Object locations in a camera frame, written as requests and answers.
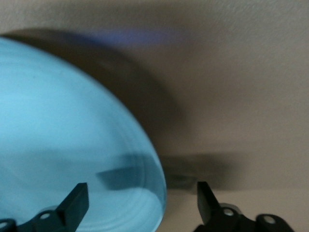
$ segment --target screw hole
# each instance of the screw hole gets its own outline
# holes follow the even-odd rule
[[[0,229],[6,227],[7,225],[8,225],[8,223],[6,221],[0,222]]]
[[[40,216],[40,219],[46,219],[46,218],[48,218],[50,216],[50,213],[44,213],[44,214],[42,214],[41,216]]]
[[[234,212],[231,209],[224,209],[223,212],[225,215],[228,215],[228,216],[234,215]]]
[[[265,222],[269,223],[269,224],[275,224],[276,221],[274,218],[272,218],[271,216],[264,216],[264,220]]]

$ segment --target blurred disc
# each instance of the blurred disc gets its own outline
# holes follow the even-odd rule
[[[79,182],[77,231],[154,232],[163,217],[161,164],[132,114],[79,69],[0,38],[0,218],[24,223]]]

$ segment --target spinning disc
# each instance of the spinning disc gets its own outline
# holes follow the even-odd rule
[[[131,113],[79,69],[0,39],[0,218],[24,223],[79,182],[90,207],[78,231],[158,227],[164,175]]]

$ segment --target beige wall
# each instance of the beige wall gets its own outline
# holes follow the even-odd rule
[[[147,32],[111,44],[165,91],[145,119],[170,185],[158,231],[201,222],[195,179],[250,218],[274,213],[308,230],[308,1],[1,0],[0,33],[27,28]]]

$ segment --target light blue disc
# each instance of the light blue disc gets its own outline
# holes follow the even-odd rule
[[[0,219],[24,223],[80,182],[90,207],[77,231],[154,232],[161,222],[163,171],[131,113],[79,69],[0,38]]]

